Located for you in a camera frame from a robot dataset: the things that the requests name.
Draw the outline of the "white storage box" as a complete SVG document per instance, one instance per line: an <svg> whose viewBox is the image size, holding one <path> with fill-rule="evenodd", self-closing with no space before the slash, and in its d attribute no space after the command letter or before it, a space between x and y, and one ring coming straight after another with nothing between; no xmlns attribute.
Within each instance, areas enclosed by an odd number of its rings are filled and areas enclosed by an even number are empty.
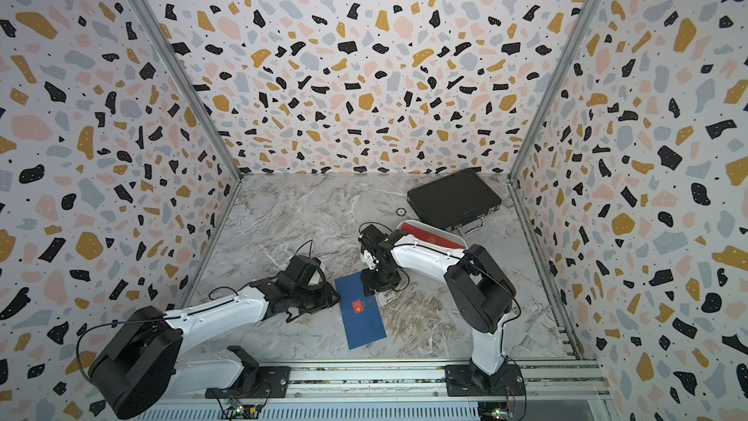
<svg viewBox="0 0 748 421"><path fill-rule="evenodd" d="M467 249L466 241L450 232L430 226L418 220L407 219L397 226L399 230L422 242L447 249Z"/></svg>

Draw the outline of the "blue envelope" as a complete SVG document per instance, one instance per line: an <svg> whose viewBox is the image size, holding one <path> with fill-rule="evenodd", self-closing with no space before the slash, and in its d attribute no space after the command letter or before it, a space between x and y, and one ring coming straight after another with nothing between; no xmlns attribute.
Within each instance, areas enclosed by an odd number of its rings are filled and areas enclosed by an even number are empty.
<svg viewBox="0 0 748 421"><path fill-rule="evenodd" d="M376 297L364 294L362 273L336 279L335 288L350 350L387 337Z"/></svg>

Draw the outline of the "red envelope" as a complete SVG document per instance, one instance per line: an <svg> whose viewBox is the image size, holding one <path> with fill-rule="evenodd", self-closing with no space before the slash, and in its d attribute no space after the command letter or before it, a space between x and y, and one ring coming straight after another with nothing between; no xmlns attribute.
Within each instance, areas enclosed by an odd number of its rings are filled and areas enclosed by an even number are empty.
<svg viewBox="0 0 748 421"><path fill-rule="evenodd" d="M413 235L420 241L429 243L434 246L440 246L447 249L465 249L467 245L460 238L453 239L451 236L443 236L438 233L428 232L413 224L405 223L401 225L400 230Z"/></svg>

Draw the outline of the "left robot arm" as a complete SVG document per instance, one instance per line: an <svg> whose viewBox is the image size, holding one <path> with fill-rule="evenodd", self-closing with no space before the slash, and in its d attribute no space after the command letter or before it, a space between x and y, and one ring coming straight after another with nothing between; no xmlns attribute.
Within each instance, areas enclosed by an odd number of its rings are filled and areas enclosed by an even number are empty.
<svg viewBox="0 0 748 421"><path fill-rule="evenodd" d="M230 345L204 360L192 351L245 325L278 315L289 322L334 307L341 300L321 270L321 261L294 255L276 275L256 280L196 306L163 312L146 306L124 322L91 364L91 384L120 420L151 409L165 396L202 393L216 401L284 397L287 366L261 368L240 345Z"/></svg>

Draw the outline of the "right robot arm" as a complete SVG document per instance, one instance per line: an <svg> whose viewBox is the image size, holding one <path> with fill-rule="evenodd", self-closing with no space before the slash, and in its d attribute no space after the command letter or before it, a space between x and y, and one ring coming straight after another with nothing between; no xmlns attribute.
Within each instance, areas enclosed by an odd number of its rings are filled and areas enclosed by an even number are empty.
<svg viewBox="0 0 748 421"><path fill-rule="evenodd" d="M496 260L479 245L416 220L393 230L367 222L358 233L366 296L399 290L408 271L447 286L463 320L473 329L469 367L473 379L492 385L505 368L504 328L516 289Z"/></svg>

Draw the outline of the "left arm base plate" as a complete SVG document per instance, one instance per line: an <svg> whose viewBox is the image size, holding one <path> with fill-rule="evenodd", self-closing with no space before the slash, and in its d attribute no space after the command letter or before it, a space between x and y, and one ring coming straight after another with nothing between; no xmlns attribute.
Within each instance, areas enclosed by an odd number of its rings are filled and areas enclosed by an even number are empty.
<svg viewBox="0 0 748 421"><path fill-rule="evenodd" d="M288 391L290 366L245 368L226 389L206 389L206 399L283 399Z"/></svg>

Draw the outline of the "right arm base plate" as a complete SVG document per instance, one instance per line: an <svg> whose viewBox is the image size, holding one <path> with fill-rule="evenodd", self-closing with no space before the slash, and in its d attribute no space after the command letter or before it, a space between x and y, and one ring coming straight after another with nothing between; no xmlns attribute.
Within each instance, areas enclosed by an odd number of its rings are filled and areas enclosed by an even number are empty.
<svg viewBox="0 0 748 421"><path fill-rule="evenodd" d="M444 368L449 397L524 396L526 387L520 367L504 362L494 374L487 374L475 364L448 364Z"/></svg>

